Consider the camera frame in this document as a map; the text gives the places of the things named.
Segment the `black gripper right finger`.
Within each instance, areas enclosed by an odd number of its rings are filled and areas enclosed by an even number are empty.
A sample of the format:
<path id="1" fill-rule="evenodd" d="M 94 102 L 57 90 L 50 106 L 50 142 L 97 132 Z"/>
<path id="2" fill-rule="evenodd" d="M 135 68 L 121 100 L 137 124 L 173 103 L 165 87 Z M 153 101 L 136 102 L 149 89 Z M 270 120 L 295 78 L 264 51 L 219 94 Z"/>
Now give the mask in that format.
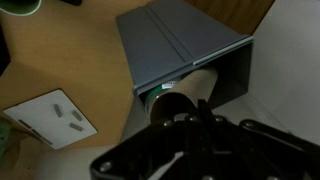
<path id="1" fill-rule="evenodd" d="M 227 180 L 320 180 L 320 146 L 252 119 L 206 120 Z"/>

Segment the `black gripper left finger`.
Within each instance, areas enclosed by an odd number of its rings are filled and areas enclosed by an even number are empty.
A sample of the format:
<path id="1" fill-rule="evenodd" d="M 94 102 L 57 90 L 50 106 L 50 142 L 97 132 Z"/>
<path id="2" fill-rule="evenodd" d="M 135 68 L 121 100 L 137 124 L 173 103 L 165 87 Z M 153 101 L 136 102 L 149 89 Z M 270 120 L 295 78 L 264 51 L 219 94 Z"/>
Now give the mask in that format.
<path id="1" fill-rule="evenodd" d="M 198 121 L 165 121 L 149 126 L 90 165 L 91 180 L 148 180 L 170 163 L 178 152 L 183 156 L 160 177 L 161 180 L 200 180 L 195 168 Z"/>

